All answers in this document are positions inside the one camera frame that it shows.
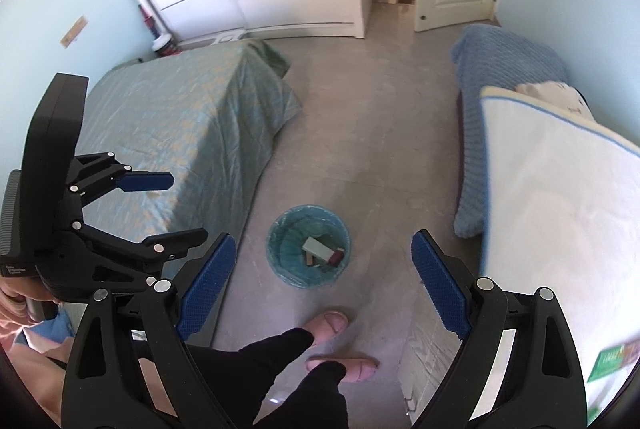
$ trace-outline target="teal bedspread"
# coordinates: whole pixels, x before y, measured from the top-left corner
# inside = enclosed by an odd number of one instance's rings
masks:
[[[273,137],[300,109],[287,69],[267,43],[242,40],[107,73],[87,97],[78,154],[113,151],[134,170],[171,172],[175,184],[116,189],[85,208],[85,222],[131,241],[196,227],[212,242],[222,231],[239,240]]]

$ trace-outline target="person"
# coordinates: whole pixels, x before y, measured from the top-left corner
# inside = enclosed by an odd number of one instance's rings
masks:
[[[39,279],[0,277],[0,344],[33,398],[60,425],[64,374],[73,339],[57,345],[31,333],[28,338],[37,350],[16,344],[17,334],[36,324],[28,315],[26,298],[55,300]],[[303,327],[252,343],[239,351],[190,346],[190,352],[204,380],[238,429],[347,429],[347,406],[338,384],[370,379],[377,369],[370,359],[308,359],[309,373],[298,388],[255,425],[254,420],[278,374],[307,349],[316,348],[342,333],[348,323],[344,314],[326,311]],[[134,349],[156,409],[175,415],[148,345],[134,341]]]

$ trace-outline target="blue gripper pad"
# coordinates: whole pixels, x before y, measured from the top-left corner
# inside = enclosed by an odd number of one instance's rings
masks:
[[[200,331],[235,264],[236,242],[227,235],[182,297],[180,321],[176,329],[183,341]]]
[[[174,176],[171,173],[149,173],[145,171],[133,171],[127,173],[116,186],[126,193],[134,191],[166,191],[174,184]]]
[[[444,327],[457,334],[461,341],[466,340],[471,332],[466,318],[466,298],[421,232],[416,232],[412,239],[411,257]]]

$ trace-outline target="light blue wall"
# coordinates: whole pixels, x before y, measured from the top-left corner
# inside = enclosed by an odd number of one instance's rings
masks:
[[[0,186],[20,167],[31,116],[56,72],[95,84],[108,70],[150,56],[152,36],[136,0],[0,0]],[[88,24],[68,49],[60,39]]]
[[[553,47],[596,120],[640,142],[640,0],[499,0],[496,15]]]

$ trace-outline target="white pillow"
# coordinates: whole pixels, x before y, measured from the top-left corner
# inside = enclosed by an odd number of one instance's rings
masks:
[[[568,84],[556,81],[523,83],[516,86],[516,91],[595,122],[591,110],[584,102],[580,92]]]
[[[588,406],[602,409],[631,367],[587,383],[598,353],[640,336],[640,148],[584,116],[509,90],[485,87],[481,105],[489,189],[481,274],[504,290],[555,291]],[[493,398],[511,341],[506,333],[500,343]],[[491,407],[483,396],[476,415]]]

